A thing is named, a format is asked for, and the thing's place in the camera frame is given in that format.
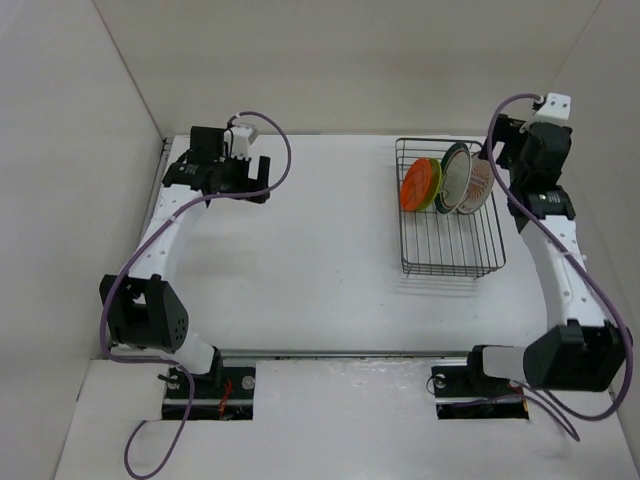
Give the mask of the white plate orange sunburst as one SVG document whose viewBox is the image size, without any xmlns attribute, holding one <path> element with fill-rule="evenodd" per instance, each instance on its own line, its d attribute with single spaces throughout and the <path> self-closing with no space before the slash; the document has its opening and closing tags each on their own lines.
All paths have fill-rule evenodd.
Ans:
<svg viewBox="0 0 640 480">
<path fill-rule="evenodd" d="M 457 212 L 471 215 L 479 210 L 491 195 L 494 181 L 490 163 L 484 159 L 474 159 L 469 184 Z"/>
</svg>

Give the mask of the white plate teal rim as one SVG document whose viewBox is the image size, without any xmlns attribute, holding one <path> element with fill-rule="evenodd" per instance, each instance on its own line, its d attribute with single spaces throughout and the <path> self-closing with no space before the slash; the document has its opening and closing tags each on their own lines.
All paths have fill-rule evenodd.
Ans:
<svg viewBox="0 0 640 480">
<path fill-rule="evenodd" d="M 455 142 L 440 162 L 442 183 L 435 199 L 436 210 L 443 215 L 453 213 L 466 199 L 472 172 L 472 158 L 464 142 Z"/>
</svg>

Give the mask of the green plastic plate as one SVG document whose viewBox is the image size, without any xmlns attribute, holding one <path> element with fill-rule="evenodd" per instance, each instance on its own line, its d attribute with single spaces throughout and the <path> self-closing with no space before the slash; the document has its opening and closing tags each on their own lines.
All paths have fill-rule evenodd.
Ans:
<svg viewBox="0 0 640 480">
<path fill-rule="evenodd" d="M 443 173 L 440 162 L 434 158 L 428 158 L 428 161 L 431 167 L 431 174 L 429 177 L 426 194 L 417 207 L 417 211 L 424 211 L 429 206 L 431 206 L 436 200 L 442 187 Z"/>
</svg>

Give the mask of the orange plastic plate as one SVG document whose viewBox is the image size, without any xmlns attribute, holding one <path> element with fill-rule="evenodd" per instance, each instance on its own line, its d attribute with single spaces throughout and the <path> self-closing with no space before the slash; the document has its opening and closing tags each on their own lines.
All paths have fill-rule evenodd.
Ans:
<svg viewBox="0 0 640 480">
<path fill-rule="evenodd" d="M 404 177 L 400 191 L 401 207 L 411 212 L 426 209 L 433 201 L 435 186 L 435 168 L 431 160 L 417 159 Z"/>
</svg>

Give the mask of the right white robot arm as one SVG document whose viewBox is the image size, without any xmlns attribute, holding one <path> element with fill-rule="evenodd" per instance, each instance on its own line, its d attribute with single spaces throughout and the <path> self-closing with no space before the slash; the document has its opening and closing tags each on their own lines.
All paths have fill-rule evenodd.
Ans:
<svg viewBox="0 0 640 480">
<path fill-rule="evenodd" d="M 602 392 L 626 357 L 622 330 L 578 274 L 575 210 L 559 183 L 572 131 L 550 122 L 526 124 L 498 116 L 480 157 L 501 143 L 499 167 L 508 170 L 509 212 L 534 261 L 547 313 L 547 331 L 526 347 L 478 345 L 462 381 L 483 394 L 498 379 L 535 389 Z"/>
</svg>

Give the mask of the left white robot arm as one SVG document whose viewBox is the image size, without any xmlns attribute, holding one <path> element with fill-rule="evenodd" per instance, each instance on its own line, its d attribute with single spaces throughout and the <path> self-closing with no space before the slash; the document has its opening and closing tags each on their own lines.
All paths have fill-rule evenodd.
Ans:
<svg viewBox="0 0 640 480">
<path fill-rule="evenodd" d="M 142 254 L 122 279 L 106 275 L 100 284 L 110 340 L 185 367 L 189 384 L 204 397 L 223 387 L 220 353 L 191 329 L 172 282 L 209 195 L 248 192 L 257 204 L 268 199 L 269 158 L 260 157 L 257 175 L 250 175 L 249 148 L 257 136 L 256 127 L 247 124 L 192 127 L 188 148 L 166 167 L 139 245 Z"/>
</svg>

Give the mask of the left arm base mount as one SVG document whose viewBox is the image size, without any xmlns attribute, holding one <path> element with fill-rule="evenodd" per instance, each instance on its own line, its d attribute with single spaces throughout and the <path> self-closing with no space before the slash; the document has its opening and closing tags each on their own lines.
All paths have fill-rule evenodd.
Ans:
<svg viewBox="0 0 640 480">
<path fill-rule="evenodd" d="M 189 383 L 176 368 L 157 378 L 164 383 L 161 406 L 163 420 L 180 420 L 184 416 L 189 399 Z M 189 420 L 250 421 L 254 412 L 256 368 L 254 366 L 230 366 L 222 372 L 219 385 L 205 378 L 194 377 L 194 398 Z"/>
</svg>

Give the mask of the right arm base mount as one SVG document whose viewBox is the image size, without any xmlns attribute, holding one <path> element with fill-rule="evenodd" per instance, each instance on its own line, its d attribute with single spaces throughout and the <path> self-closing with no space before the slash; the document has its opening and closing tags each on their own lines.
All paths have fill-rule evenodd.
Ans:
<svg viewBox="0 0 640 480">
<path fill-rule="evenodd" d="M 521 389 L 506 379 L 476 376 L 464 362 L 433 364 L 426 388 L 438 420 L 529 419 Z"/>
</svg>

